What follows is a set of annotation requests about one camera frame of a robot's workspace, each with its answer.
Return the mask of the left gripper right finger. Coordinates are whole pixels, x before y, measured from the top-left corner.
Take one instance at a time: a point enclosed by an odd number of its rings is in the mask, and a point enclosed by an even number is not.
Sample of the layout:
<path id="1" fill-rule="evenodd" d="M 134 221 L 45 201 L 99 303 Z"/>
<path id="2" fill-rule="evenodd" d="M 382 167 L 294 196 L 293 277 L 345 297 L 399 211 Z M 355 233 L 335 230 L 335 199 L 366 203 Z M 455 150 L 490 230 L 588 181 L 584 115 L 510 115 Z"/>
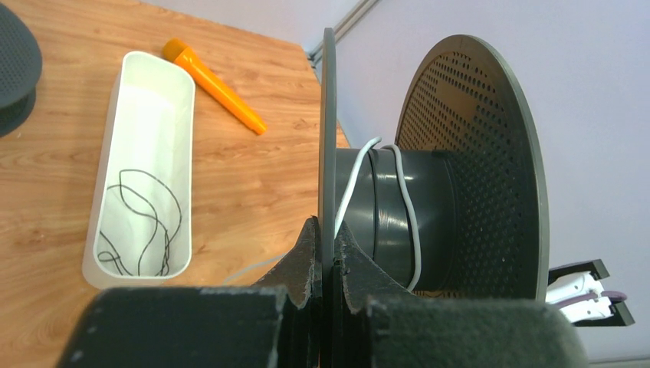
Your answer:
<path id="1" fill-rule="evenodd" d="M 348 226 L 336 237 L 335 367 L 586 367 L 575 328 L 541 301 L 425 298 L 366 255 Z"/>

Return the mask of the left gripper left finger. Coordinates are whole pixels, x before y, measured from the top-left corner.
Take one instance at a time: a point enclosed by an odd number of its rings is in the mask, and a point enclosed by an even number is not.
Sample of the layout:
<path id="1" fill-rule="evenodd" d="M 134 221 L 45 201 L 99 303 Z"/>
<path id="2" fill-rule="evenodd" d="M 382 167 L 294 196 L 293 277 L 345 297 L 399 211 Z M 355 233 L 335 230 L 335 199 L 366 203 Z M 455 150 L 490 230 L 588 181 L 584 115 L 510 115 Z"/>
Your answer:
<path id="1" fill-rule="evenodd" d="M 251 286 L 115 287 L 85 308 L 59 367 L 316 367 L 320 229 Z"/>

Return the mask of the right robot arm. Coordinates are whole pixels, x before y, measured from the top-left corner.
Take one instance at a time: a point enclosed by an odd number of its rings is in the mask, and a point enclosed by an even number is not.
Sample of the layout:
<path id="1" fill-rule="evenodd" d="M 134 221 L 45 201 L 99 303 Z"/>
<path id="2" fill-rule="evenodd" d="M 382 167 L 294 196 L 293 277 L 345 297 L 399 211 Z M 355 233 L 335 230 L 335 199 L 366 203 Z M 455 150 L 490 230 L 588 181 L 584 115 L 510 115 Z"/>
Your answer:
<path id="1" fill-rule="evenodd" d="M 607 290 L 610 276 L 600 259 L 551 268 L 545 302 L 575 327 L 627 327 L 635 323 L 626 305 L 627 295 Z"/>

